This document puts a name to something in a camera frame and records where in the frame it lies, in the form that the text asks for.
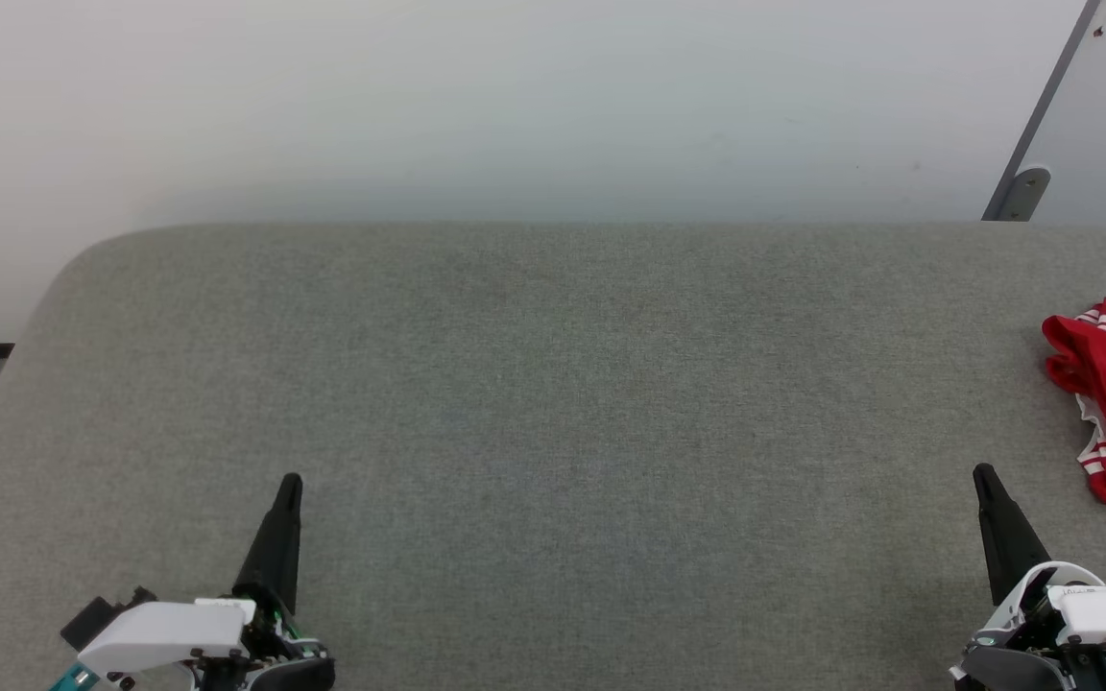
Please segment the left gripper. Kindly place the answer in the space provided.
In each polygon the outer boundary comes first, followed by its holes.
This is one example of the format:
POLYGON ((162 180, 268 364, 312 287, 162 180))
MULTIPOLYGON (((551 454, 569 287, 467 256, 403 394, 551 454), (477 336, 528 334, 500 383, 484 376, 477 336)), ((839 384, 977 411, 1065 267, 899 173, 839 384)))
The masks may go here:
POLYGON ((163 666, 190 690, 333 688, 334 657, 293 617, 302 492, 302 477, 282 477, 231 594, 175 603, 137 587, 127 603, 88 601, 76 616, 79 690, 136 690, 142 673, 163 666))

